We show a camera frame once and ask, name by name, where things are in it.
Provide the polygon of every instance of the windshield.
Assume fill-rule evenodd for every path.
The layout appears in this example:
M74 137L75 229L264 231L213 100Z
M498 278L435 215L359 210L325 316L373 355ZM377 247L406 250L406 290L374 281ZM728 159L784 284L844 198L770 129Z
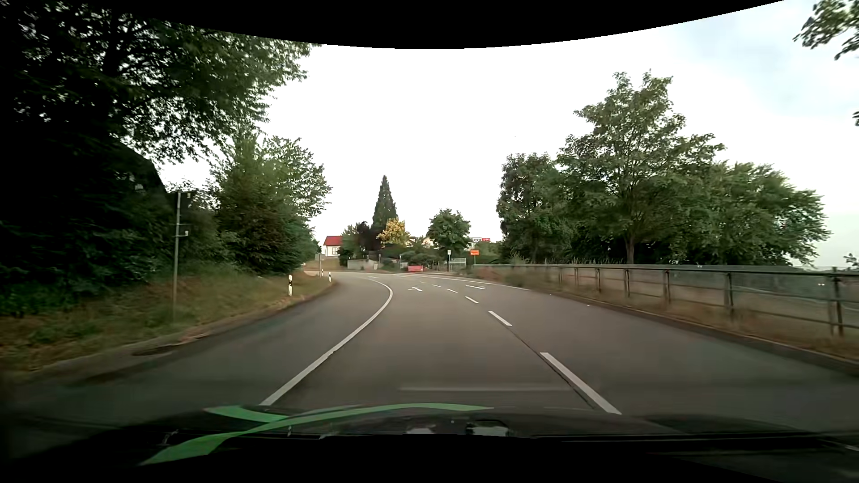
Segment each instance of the windshield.
M427 49L2 9L8 458L152 421L859 442L856 0Z

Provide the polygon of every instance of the tree trunk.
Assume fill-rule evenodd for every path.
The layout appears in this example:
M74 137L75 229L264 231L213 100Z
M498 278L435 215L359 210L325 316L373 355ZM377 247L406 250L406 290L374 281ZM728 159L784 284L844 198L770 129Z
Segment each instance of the tree trunk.
M626 263L632 265L635 263L636 242L632 237L626 238Z

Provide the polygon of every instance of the fence post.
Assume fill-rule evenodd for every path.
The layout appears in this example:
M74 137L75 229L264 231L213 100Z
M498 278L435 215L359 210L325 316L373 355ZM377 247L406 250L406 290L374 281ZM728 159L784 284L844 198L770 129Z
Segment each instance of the fence post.
M731 319L731 325L734 325L734 283L731 280L731 272L725 272L725 309L728 310L728 316Z
M838 269L834 266L832 268L832 271L837 272ZM830 334L833 337L837 336L839 338L843 338L843 336L844 336L844 312L843 312L843 308L841 307L841 290L838 287L838 282L839 282L838 275L833 273L829 278L832 280L832 292L831 292L832 293L832 299L835 300L835 306L834 307L832 307L832 305L830 304L830 307L832 307L832 309L834 309L834 311L832 309L829 309L829 322L831 323Z
M666 307L671 305L671 272L668 270L662 276L662 299Z

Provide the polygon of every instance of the dry grass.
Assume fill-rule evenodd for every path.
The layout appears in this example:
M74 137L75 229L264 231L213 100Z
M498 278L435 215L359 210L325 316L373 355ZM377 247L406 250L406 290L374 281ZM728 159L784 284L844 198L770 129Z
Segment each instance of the dry grass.
M293 275L293 298L317 293L327 278ZM287 299L286 277L259 278L222 271L181 277L176 320L171 321L170 280L129 287L76 307L23 318L0 317L0 358L12 370L44 365L152 339Z
M626 296L623 280L612 274L608 274L601 280L599 290L597 290L595 278L585 277L581 273L578 284L569 272L560 272L559 277L557 270L547 271L532 267L517 267L513 271L501 267L480 267L477 274L488 281L504 282L558 295L587 297L632 309L646 310L654 314L668 315L675 319L693 321L733 333L753 335L761 339L830 353L843 358L859 359L859 329L845 327L843 335L833 336L831 326L828 324L796 318L806 317L827 321L829 308L821 302L742 293L734 296L735 309L732 316L722 306L724 294L718 289L673 287L672 299L668 303L661 296L660 286L643 281L631 283L631 291L640 293ZM857 314L859 312L845 308L844 322L859 325Z

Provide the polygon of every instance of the house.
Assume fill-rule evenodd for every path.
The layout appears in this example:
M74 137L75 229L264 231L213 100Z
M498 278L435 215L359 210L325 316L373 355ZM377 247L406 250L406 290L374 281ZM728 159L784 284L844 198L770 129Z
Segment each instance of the house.
M325 237L322 243L322 253L326 257L336 257L340 254L340 247L343 246L343 237L340 235L329 235Z

